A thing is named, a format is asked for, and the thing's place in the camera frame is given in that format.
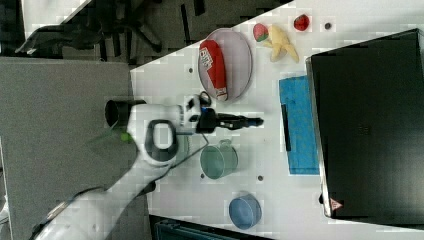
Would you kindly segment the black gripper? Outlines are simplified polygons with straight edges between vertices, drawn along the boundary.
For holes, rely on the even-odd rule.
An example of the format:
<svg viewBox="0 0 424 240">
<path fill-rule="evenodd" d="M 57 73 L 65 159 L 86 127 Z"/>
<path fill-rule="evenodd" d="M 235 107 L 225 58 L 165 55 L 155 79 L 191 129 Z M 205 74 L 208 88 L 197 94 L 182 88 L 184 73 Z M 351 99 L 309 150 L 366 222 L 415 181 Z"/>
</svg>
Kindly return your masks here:
<svg viewBox="0 0 424 240">
<path fill-rule="evenodd" d="M 231 119 L 231 121 L 237 121 L 238 123 L 232 123 L 227 114 L 216 113 L 212 108 L 203 108 L 196 125 L 196 132 L 210 134 L 217 127 L 230 130 L 259 127 L 264 122 L 262 118 L 251 118 L 242 115 L 233 116 Z"/>
</svg>

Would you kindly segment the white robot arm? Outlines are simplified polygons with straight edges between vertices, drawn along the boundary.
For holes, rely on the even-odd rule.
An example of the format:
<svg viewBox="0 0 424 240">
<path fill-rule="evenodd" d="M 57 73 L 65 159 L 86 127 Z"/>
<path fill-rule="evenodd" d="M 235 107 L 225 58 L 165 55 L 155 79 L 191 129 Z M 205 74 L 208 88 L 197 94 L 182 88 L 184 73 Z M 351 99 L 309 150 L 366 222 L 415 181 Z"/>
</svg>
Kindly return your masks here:
<svg viewBox="0 0 424 240">
<path fill-rule="evenodd" d="M 136 196 L 177 166 L 179 134 L 234 131 L 263 123 L 261 118 L 217 113 L 202 103 L 134 105 L 126 127 L 136 146 L 131 167 L 109 188 L 83 190 L 57 205 L 28 240 L 106 240 Z"/>
</svg>

